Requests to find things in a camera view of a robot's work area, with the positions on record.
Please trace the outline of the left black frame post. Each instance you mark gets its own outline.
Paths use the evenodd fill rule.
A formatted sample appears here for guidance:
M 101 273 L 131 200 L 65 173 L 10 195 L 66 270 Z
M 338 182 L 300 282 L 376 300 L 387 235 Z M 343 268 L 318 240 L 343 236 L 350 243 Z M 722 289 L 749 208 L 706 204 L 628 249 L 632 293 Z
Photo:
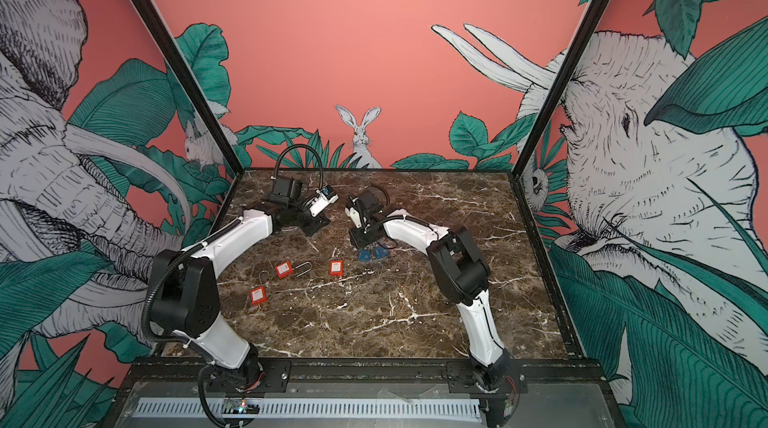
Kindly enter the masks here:
M 165 61 L 170 65 L 171 71 L 182 87 L 182 92 L 190 99 L 192 106 L 209 129 L 226 162 L 233 169 L 236 176 L 242 176 L 245 169 L 240 163 L 231 143 L 225 137 L 218 119 L 214 116 L 208 104 L 204 91 L 200 88 L 190 65 L 186 62 L 182 52 L 180 52 L 180 48 L 155 2 L 153 0 L 130 0 L 130 2 L 132 2 L 136 12 L 138 12 L 160 52 L 162 52 Z

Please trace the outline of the red padlock centre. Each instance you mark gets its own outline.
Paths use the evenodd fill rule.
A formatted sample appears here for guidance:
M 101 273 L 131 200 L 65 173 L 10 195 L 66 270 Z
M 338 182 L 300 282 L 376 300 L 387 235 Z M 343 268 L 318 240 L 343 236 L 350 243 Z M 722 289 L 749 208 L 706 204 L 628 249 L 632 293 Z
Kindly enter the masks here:
M 329 274 L 335 277 L 341 277 L 344 275 L 344 262 L 342 260 L 331 260 L 329 266 Z

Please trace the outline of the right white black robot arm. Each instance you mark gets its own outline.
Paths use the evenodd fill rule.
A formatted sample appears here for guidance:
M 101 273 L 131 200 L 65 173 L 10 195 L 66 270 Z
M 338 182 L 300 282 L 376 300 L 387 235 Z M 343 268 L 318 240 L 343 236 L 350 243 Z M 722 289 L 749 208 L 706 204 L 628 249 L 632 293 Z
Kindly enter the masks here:
M 469 230 L 463 225 L 436 225 L 406 209 L 385 206 L 369 189 L 348 196 L 345 213 L 354 226 L 353 246 L 363 249 L 388 237 L 423 253 L 442 295 L 455 304 L 469 340 L 469 359 L 475 384 L 493 392 L 506 382 L 512 356 L 498 334 L 490 294 L 490 268 Z

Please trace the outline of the red padlock near left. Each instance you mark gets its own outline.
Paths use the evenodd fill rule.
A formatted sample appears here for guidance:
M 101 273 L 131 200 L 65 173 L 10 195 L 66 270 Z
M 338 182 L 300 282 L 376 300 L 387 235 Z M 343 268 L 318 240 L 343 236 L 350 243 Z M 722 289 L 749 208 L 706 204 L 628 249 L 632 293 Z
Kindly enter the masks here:
M 269 283 L 269 272 L 266 270 L 262 270 L 259 272 L 257 278 L 258 278 L 258 283 L 256 287 L 250 291 L 251 304 L 253 306 L 262 305 L 268 299 L 267 286 Z

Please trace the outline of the blue padlock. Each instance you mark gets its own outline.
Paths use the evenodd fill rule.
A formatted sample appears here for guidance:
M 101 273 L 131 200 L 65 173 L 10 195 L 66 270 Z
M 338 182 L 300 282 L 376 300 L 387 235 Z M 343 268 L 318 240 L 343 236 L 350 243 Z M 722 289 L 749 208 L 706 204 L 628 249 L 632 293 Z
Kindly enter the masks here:
M 376 246 L 373 249 L 373 255 L 377 259 L 387 258 L 390 256 L 390 250 L 382 246 Z
M 371 252 L 369 250 L 359 250 L 358 251 L 358 260 L 368 262 L 372 259 Z

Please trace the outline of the red padlock open shackle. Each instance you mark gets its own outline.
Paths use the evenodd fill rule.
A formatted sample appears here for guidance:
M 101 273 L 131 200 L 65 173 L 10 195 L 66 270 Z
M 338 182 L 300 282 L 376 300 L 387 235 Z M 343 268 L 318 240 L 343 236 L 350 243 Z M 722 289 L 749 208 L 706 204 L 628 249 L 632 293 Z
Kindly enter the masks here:
M 274 270 L 279 279 L 284 279 L 292 275 L 301 276 L 307 271 L 310 271 L 311 268 L 312 268 L 312 263 L 310 261 L 301 262 L 296 266 L 294 266 L 289 261 L 284 261 L 278 264 L 274 268 Z

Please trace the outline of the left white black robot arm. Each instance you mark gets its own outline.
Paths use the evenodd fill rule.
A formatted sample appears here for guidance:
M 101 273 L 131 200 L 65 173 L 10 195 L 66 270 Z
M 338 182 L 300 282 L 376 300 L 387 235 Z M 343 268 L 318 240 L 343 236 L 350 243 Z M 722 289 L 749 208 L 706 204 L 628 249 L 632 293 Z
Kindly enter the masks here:
M 256 389 L 264 378 L 258 349 L 221 314 L 218 277 L 241 254 L 284 227 L 299 227 L 312 236 L 330 224 L 323 214 L 328 206 L 320 196 L 288 204 L 262 201 L 242 209 L 204 240 L 180 251 L 161 251 L 153 260 L 142 309 L 144 336 L 152 342 L 189 342 L 235 390 Z

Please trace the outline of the right black frame post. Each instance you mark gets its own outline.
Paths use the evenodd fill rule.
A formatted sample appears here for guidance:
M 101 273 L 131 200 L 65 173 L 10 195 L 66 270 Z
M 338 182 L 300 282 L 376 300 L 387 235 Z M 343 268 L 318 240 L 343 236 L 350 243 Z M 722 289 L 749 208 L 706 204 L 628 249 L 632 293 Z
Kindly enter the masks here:
M 569 46 L 559 68 L 556 78 L 552 84 L 552 88 L 549 88 L 545 102 L 536 117 L 534 126 L 526 140 L 526 144 L 520 154 L 517 163 L 512 170 L 512 176 L 514 179 L 522 176 L 524 168 L 526 168 L 536 144 L 542 136 L 548 121 L 550 120 L 554 110 L 559 106 L 561 98 L 589 44 L 589 40 L 595 32 L 602 16 L 608 6 L 610 0 L 590 0 L 583 18 L 578 26 L 574 38 Z

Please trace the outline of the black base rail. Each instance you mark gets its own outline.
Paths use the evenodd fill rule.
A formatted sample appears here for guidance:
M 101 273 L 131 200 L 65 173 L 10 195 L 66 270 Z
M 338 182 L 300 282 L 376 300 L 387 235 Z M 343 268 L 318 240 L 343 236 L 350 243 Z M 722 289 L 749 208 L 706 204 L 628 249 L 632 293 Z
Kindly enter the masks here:
M 256 393 L 285 393 L 301 383 L 446 384 L 452 393 L 480 396 L 525 393 L 535 384 L 607 385 L 602 367 L 592 359 L 520 359 L 497 388 L 481 389 L 470 362 L 458 358 L 263 358 L 265 371 Z

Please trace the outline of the black frame post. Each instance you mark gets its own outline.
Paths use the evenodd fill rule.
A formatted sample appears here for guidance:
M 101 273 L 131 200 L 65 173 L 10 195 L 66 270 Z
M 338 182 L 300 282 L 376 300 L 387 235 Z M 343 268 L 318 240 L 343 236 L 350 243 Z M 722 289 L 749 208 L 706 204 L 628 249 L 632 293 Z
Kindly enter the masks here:
M 138 12 L 160 52 L 162 52 L 165 61 L 170 65 L 171 71 L 182 87 L 182 92 L 190 99 L 192 106 L 209 129 L 226 162 L 233 169 L 236 176 L 242 176 L 245 169 L 240 163 L 231 143 L 225 137 L 218 119 L 214 116 L 208 104 L 204 91 L 200 88 L 190 65 L 186 62 L 182 52 L 180 52 L 180 48 L 155 2 L 153 0 L 130 0 L 130 2 L 132 2 L 136 12 Z
M 608 6 L 610 0 L 590 0 L 583 18 L 578 26 L 574 38 L 569 46 L 559 68 L 556 78 L 552 84 L 552 88 L 549 88 L 545 102 L 536 117 L 534 126 L 526 140 L 526 144 L 520 154 L 517 163 L 512 170 L 512 176 L 514 179 L 522 176 L 524 168 L 526 168 L 536 144 L 542 136 L 548 121 L 550 120 L 554 110 L 559 106 L 561 98 L 589 44 L 589 40 L 595 32 L 602 16 Z

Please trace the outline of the red padlock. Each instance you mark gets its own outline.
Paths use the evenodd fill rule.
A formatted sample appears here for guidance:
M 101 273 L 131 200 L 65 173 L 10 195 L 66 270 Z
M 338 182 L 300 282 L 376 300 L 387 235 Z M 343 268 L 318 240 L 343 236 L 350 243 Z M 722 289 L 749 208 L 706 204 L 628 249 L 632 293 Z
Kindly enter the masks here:
M 251 304 L 253 306 L 262 305 L 268 299 L 267 286 L 269 283 L 269 272 L 266 270 L 262 270 L 259 272 L 257 278 L 258 278 L 258 283 L 256 287 L 250 291 Z
M 335 277 L 341 277 L 344 275 L 344 262 L 342 260 L 331 260 L 329 266 L 329 274 Z

